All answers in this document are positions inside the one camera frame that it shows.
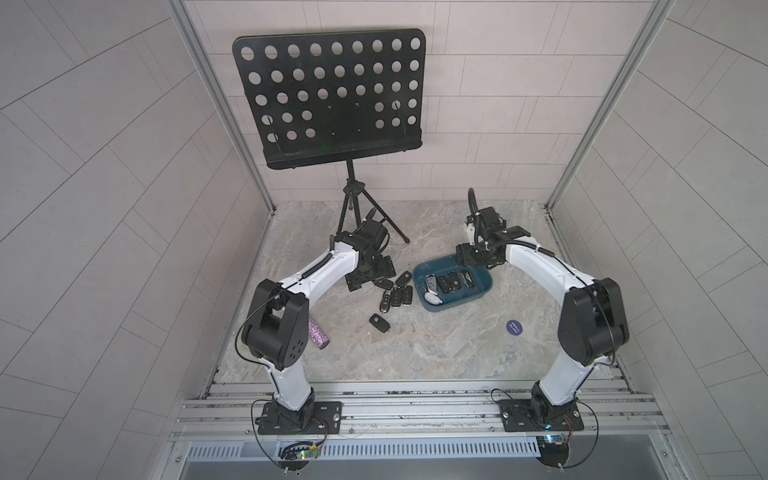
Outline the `black VW key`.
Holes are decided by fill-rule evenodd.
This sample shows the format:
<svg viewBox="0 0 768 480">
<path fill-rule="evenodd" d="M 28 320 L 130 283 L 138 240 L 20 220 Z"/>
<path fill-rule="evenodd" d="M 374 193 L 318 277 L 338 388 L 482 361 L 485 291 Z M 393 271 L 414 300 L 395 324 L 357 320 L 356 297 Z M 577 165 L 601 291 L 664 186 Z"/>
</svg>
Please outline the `black VW key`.
<svg viewBox="0 0 768 480">
<path fill-rule="evenodd" d="M 391 328 L 390 323 L 379 314 L 373 314 L 369 318 L 369 323 L 382 333 L 387 333 Z"/>
<path fill-rule="evenodd" d="M 386 278 L 375 280 L 374 285 L 384 290 L 392 290 L 395 287 L 394 282 Z"/>
<path fill-rule="evenodd" d="M 413 275 L 410 271 L 404 271 L 395 281 L 395 284 L 398 288 L 403 288 L 409 284 L 409 282 L 412 280 Z"/>
</svg>

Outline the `black flip key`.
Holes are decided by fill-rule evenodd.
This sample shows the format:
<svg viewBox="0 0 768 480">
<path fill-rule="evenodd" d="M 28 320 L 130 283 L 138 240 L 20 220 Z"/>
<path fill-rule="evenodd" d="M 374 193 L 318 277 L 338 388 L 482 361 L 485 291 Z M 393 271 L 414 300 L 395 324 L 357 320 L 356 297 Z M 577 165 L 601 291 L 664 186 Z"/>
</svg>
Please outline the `black flip key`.
<svg viewBox="0 0 768 480">
<path fill-rule="evenodd" d="M 400 287 L 393 288 L 390 294 L 390 306 L 392 308 L 400 307 L 402 305 L 402 298 L 403 289 Z"/>
<path fill-rule="evenodd" d="M 413 287 L 406 285 L 401 288 L 401 304 L 411 305 L 413 301 Z"/>
</svg>

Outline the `black chrome slim key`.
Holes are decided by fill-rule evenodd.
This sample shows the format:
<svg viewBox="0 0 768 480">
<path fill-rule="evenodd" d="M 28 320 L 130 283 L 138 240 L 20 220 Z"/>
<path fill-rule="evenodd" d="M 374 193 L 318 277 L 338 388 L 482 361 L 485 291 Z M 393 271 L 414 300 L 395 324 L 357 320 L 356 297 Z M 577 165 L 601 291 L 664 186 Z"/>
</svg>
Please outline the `black chrome slim key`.
<svg viewBox="0 0 768 480">
<path fill-rule="evenodd" d="M 381 302 L 379 304 L 379 311 L 381 313 L 388 313 L 391 307 L 391 292 L 386 290 L 383 292 Z"/>
</svg>

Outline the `teal plastic storage box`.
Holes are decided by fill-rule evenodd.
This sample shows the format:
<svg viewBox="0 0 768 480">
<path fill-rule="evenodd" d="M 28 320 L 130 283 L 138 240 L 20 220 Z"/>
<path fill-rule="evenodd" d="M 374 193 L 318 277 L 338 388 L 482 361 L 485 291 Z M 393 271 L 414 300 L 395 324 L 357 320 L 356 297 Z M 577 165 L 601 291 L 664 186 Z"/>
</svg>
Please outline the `teal plastic storage box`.
<svg viewBox="0 0 768 480">
<path fill-rule="evenodd" d="M 469 270 L 476 285 L 473 288 L 467 288 L 458 277 L 462 270 Z M 466 267 L 461 266 L 456 261 L 455 255 L 448 255 L 423 262 L 413 269 L 413 282 L 416 293 L 424 308 L 429 312 L 441 312 L 453 308 L 484 296 L 493 286 L 493 279 L 485 267 Z M 453 284 L 453 291 L 445 294 L 438 286 L 438 296 L 443 304 L 434 306 L 427 303 L 424 299 L 426 292 L 425 276 L 434 274 L 436 279 L 439 275 L 446 276 Z"/>
</svg>

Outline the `silver BMW car key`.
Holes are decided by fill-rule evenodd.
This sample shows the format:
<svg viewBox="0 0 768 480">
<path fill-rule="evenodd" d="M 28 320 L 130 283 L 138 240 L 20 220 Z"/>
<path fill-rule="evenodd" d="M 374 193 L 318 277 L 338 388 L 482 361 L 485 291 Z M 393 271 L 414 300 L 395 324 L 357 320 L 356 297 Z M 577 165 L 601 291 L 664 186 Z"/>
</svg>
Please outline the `silver BMW car key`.
<svg viewBox="0 0 768 480">
<path fill-rule="evenodd" d="M 425 276 L 426 291 L 434 295 L 438 294 L 438 283 L 434 274 L 428 274 Z"/>
</svg>

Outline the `white oval key fob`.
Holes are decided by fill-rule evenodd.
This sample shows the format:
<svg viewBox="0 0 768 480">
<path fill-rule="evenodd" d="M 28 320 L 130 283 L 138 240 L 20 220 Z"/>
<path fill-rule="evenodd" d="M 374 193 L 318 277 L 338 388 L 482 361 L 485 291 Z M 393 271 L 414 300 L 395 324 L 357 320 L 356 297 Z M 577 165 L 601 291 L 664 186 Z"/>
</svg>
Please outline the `white oval key fob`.
<svg viewBox="0 0 768 480">
<path fill-rule="evenodd" d="M 443 304 L 442 299 L 437 294 L 435 294 L 435 293 L 433 293 L 431 291 L 426 291 L 425 292 L 424 299 L 430 305 L 438 306 L 438 305 L 442 305 Z"/>
</svg>

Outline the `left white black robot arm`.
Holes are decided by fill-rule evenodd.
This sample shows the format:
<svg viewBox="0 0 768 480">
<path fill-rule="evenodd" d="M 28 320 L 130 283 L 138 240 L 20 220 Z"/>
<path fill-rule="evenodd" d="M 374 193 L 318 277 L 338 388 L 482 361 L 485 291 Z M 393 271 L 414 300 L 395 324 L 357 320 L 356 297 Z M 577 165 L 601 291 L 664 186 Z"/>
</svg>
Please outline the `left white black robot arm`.
<svg viewBox="0 0 768 480">
<path fill-rule="evenodd" d="M 266 368 L 275 401 L 289 414 L 302 414 L 314 402 L 301 361 L 313 305 L 340 280 L 354 292 L 394 275 L 392 260 L 384 254 L 390 234 L 375 215 L 371 210 L 354 231 L 331 236 L 328 250 L 295 274 L 256 287 L 240 342 Z"/>
</svg>

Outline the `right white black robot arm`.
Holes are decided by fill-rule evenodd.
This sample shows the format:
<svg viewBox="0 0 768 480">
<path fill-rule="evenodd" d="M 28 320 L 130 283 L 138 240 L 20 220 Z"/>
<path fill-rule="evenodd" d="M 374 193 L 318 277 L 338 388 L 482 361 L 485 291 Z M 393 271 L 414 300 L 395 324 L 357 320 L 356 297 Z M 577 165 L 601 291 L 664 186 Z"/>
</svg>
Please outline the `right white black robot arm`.
<svg viewBox="0 0 768 480">
<path fill-rule="evenodd" d="M 542 286 L 561 307 L 554 363 L 531 390 L 530 415 L 544 427 L 576 404 L 577 391 L 598 365 L 608 366 L 629 341 L 622 293 L 610 278 L 596 279 L 568 265 L 520 226 L 509 226 L 494 208 L 479 208 L 468 190 L 468 241 L 456 248 L 463 266 L 509 264 Z"/>
</svg>

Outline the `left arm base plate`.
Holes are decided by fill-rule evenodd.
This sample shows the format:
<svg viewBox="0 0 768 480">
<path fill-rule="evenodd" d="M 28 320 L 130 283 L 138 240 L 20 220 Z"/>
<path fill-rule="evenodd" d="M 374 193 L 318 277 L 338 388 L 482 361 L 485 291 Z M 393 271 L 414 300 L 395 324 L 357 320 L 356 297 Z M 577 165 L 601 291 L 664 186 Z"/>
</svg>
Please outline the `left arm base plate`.
<svg viewBox="0 0 768 480">
<path fill-rule="evenodd" d="M 338 434 L 342 409 L 342 402 L 313 401 L 293 411 L 271 400 L 255 424 L 260 435 Z"/>
</svg>

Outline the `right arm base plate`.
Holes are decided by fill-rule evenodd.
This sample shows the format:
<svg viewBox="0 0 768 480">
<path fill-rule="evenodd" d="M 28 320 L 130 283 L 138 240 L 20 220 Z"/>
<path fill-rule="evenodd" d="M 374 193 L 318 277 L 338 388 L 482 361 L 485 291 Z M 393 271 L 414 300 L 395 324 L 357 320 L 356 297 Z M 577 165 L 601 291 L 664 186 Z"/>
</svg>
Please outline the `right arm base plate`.
<svg viewBox="0 0 768 480">
<path fill-rule="evenodd" d="M 575 401 L 553 406 L 545 397 L 496 400 L 505 432 L 577 432 L 584 423 Z"/>
</svg>

